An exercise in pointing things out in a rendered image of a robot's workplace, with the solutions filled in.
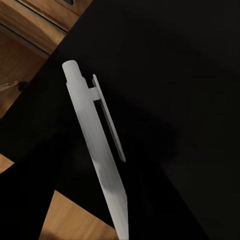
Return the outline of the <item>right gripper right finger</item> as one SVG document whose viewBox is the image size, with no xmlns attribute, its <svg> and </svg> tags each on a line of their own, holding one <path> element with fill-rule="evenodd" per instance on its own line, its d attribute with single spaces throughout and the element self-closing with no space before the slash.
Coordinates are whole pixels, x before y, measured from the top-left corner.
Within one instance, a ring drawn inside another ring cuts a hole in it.
<svg viewBox="0 0 240 240">
<path fill-rule="evenodd" d="M 145 142 L 125 135 L 129 240 L 210 240 Z M 156 223 L 145 220 L 137 167 Z"/>
</svg>

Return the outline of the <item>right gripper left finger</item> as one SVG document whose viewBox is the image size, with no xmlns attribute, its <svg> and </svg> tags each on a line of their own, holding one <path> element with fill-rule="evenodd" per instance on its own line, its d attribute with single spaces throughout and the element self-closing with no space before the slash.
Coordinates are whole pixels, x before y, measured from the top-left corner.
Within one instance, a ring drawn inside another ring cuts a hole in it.
<svg viewBox="0 0 240 240">
<path fill-rule="evenodd" d="M 61 133 L 0 173 L 0 240 L 39 240 L 67 153 Z"/>
</svg>

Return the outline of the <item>swivel chair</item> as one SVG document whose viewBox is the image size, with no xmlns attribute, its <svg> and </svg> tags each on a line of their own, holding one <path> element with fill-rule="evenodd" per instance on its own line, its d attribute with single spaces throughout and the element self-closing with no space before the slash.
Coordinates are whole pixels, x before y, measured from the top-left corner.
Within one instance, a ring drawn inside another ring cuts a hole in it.
<svg viewBox="0 0 240 240">
<path fill-rule="evenodd" d="M 16 85 L 18 85 L 19 91 L 22 92 L 28 84 L 29 84 L 28 82 L 24 82 L 24 81 L 20 82 L 18 79 L 15 79 L 15 80 L 6 82 L 4 84 L 0 84 L 0 92 L 5 91 L 9 88 L 12 88 L 13 86 L 16 86 Z"/>
</svg>

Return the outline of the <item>pen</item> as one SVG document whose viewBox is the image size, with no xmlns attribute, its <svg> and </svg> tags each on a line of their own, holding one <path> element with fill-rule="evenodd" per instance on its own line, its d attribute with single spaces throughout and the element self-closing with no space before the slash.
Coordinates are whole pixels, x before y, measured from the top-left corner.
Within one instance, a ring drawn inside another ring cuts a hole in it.
<svg viewBox="0 0 240 240">
<path fill-rule="evenodd" d="M 66 61 L 62 67 L 66 76 L 66 86 L 118 238 L 119 240 L 129 240 L 127 193 L 95 107 L 96 101 L 100 101 L 120 160 L 124 163 L 126 154 L 123 151 L 97 76 L 93 75 L 93 88 L 89 88 L 76 60 Z"/>
</svg>

